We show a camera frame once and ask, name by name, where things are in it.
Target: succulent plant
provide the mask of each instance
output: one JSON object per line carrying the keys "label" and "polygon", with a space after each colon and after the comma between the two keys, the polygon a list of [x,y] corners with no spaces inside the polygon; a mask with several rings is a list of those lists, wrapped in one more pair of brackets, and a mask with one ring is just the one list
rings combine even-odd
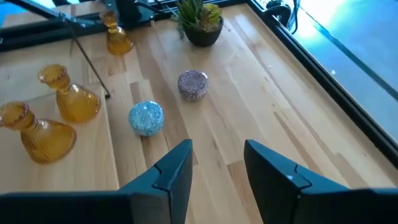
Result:
{"label": "succulent plant", "polygon": [[203,0],[181,0],[176,3],[178,12],[170,9],[172,19],[178,23],[180,37],[184,37],[183,27],[203,32],[211,32],[220,27],[221,9],[215,4],[203,4]]}

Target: metal rod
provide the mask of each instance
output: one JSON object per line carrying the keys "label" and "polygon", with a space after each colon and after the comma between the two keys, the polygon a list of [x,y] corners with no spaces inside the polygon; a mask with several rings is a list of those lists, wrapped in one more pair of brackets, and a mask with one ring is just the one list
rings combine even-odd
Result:
{"label": "metal rod", "polygon": [[102,81],[102,78],[100,77],[100,75],[98,74],[97,70],[95,69],[93,63],[91,62],[90,58],[87,56],[86,51],[83,49],[83,47],[81,46],[78,37],[75,34],[75,31],[73,30],[73,27],[69,24],[69,21],[64,20],[64,23],[66,24],[66,26],[68,27],[69,31],[72,34],[72,39],[76,42],[77,46],[79,47],[80,51],[83,53],[83,55],[85,56],[88,64],[90,65],[91,69],[94,71],[95,76],[97,76],[99,82],[101,83],[101,86],[105,89],[105,99],[109,99],[111,97],[111,94],[108,90],[108,88],[105,86],[104,82]]}
{"label": "metal rod", "polygon": [[76,17],[66,15],[64,13],[61,13],[56,10],[49,9],[45,6],[42,6],[41,4],[36,3],[33,0],[6,0],[6,1],[13,3],[23,9],[26,9],[34,14],[42,16],[46,19],[55,19],[55,18],[61,17],[63,20],[68,20],[73,23],[77,23],[83,27],[95,26],[95,25],[101,23],[101,21],[90,21],[90,20],[79,19]]}

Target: potted plant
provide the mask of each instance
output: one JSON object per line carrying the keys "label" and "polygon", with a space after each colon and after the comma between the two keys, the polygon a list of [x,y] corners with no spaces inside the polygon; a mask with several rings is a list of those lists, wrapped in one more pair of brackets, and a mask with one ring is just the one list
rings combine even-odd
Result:
{"label": "potted plant", "polygon": [[181,38],[184,34],[195,46],[207,47],[216,42],[223,28],[221,9],[203,0],[181,0],[176,3],[178,12],[171,10],[178,22]]}

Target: ribbed glass bottle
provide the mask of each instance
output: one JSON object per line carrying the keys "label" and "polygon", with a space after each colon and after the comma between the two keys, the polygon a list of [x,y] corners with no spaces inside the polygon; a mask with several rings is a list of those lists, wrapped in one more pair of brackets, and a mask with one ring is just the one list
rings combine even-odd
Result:
{"label": "ribbed glass bottle", "polygon": [[21,132],[22,143],[32,160],[55,162],[72,149],[75,130],[49,119],[36,119],[26,103],[13,101],[0,107],[0,127]]}
{"label": "ribbed glass bottle", "polygon": [[126,31],[118,26],[116,13],[114,11],[105,11],[101,13],[101,18],[108,27],[106,33],[108,52],[113,55],[124,55],[129,52],[133,47],[133,43]]}
{"label": "ribbed glass bottle", "polygon": [[39,80],[57,91],[57,105],[65,121],[84,123],[94,118],[101,101],[93,92],[70,83],[67,69],[62,65],[47,65],[39,72]]}

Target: round stone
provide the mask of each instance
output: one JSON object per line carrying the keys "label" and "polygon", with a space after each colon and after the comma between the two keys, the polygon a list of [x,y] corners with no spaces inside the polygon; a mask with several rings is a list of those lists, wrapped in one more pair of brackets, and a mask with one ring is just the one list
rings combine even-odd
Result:
{"label": "round stone", "polygon": [[178,90],[184,100],[202,99],[209,88],[207,75],[198,70],[189,70],[178,78]]}
{"label": "round stone", "polygon": [[141,136],[154,135],[163,128],[163,110],[156,102],[140,102],[131,109],[129,122],[137,134]]}

